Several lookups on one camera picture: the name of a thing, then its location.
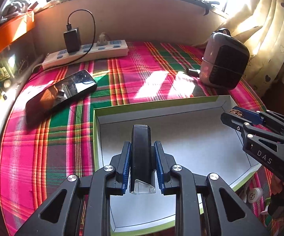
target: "curtain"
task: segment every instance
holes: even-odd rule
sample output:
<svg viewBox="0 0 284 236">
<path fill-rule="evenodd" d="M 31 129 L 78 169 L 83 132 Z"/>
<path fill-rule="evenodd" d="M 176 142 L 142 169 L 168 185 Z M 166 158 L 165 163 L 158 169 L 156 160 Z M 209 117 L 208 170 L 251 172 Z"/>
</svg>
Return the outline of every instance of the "curtain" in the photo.
<svg viewBox="0 0 284 236">
<path fill-rule="evenodd" d="M 248 48 L 243 78 L 260 97 L 273 82 L 284 83 L 284 0 L 250 0 L 219 28 Z"/>
</svg>

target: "smartphone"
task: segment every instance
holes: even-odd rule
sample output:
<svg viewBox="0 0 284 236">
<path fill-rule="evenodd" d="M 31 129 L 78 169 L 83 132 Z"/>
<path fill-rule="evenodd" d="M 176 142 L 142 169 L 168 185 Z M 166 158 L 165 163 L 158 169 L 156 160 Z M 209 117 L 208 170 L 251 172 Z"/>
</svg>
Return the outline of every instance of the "smartphone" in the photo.
<svg viewBox="0 0 284 236">
<path fill-rule="evenodd" d="M 26 124 L 35 126 L 71 102 L 93 93 L 97 82 L 81 70 L 51 85 L 26 103 Z"/>
</svg>

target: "plaid blanket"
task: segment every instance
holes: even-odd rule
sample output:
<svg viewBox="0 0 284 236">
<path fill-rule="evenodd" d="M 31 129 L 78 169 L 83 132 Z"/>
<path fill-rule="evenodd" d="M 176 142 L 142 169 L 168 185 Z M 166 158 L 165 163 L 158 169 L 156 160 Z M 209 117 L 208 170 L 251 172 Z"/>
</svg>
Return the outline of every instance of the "plaid blanket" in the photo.
<svg viewBox="0 0 284 236">
<path fill-rule="evenodd" d="M 128 43 L 128 56 L 57 68 L 28 81 L 7 121 L 0 153 L 0 204 L 10 235 L 70 174 L 93 173 L 93 109 L 153 100 L 230 94 L 246 109 L 265 109 L 243 80 L 231 91 L 204 86 L 185 74 L 200 69 L 203 51 L 184 45 Z M 98 83 L 96 92 L 73 103 L 34 130 L 25 126 L 26 102 L 48 86 L 86 69 Z M 265 171 L 268 186 L 271 175 Z M 254 204 L 260 217 L 263 200 Z"/>
</svg>

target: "white power strip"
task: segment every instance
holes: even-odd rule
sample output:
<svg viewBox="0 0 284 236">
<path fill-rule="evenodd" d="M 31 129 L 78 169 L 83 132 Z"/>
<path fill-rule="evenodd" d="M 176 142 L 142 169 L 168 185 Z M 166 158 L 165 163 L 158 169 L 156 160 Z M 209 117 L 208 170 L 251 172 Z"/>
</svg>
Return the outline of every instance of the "white power strip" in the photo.
<svg viewBox="0 0 284 236">
<path fill-rule="evenodd" d="M 90 47 L 91 44 L 86 44 L 83 45 L 78 52 L 68 53 L 67 50 L 62 50 L 51 53 L 45 58 L 42 67 L 48 69 L 54 66 L 67 64 L 84 55 Z M 94 43 L 90 52 L 74 63 L 126 55 L 128 55 L 128 46 L 125 40 L 109 41 L 108 44 L 104 46 L 97 46 L 97 44 Z"/>
</svg>

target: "charging cable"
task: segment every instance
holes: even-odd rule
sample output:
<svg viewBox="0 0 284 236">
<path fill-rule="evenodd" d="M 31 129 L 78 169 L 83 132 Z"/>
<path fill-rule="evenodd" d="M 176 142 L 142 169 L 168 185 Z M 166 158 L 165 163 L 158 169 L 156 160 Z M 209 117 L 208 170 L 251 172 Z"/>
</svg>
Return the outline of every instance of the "charging cable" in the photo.
<svg viewBox="0 0 284 236">
<path fill-rule="evenodd" d="M 67 25 L 66 25 L 66 28 L 67 28 L 68 31 L 70 31 L 70 30 L 72 29 L 72 25 L 70 24 L 70 17 L 71 17 L 71 15 L 72 15 L 74 12 L 76 12 L 76 11 L 86 11 L 86 12 L 90 13 L 90 15 L 91 15 L 92 18 L 93 18 L 93 22 L 94 22 L 94 37 L 93 37 L 93 41 L 92 41 L 92 44 L 91 44 L 89 50 L 88 50 L 86 53 L 84 53 L 82 56 L 78 57 L 78 58 L 75 59 L 75 60 L 72 60 L 72 61 L 70 61 L 70 62 L 68 62 L 68 63 L 65 63 L 65 64 L 62 64 L 62 65 L 57 65 L 57 66 L 54 66 L 54 67 L 51 67 L 51 68 L 48 68 L 48 69 L 46 69 L 46 70 L 43 70 L 43 71 L 40 71 L 40 72 L 36 73 L 29 81 L 35 79 L 36 76 L 38 76 L 40 73 L 47 72 L 47 71 L 50 71 L 50 70 L 52 70 L 52 69 L 56 69 L 56 68 L 58 68 L 58 67 L 70 65 L 70 64 L 72 64 L 72 63 L 74 63 L 74 62 L 77 62 L 77 61 L 80 60 L 81 58 L 85 57 L 85 56 L 91 51 L 92 47 L 94 46 L 94 42 L 95 42 L 96 23 L 95 23 L 95 18 L 94 18 L 94 16 L 93 16 L 93 14 L 92 14 L 89 10 L 78 9 L 78 10 L 73 11 L 73 12 L 68 16 L 68 23 L 67 23 Z"/>
</svg>

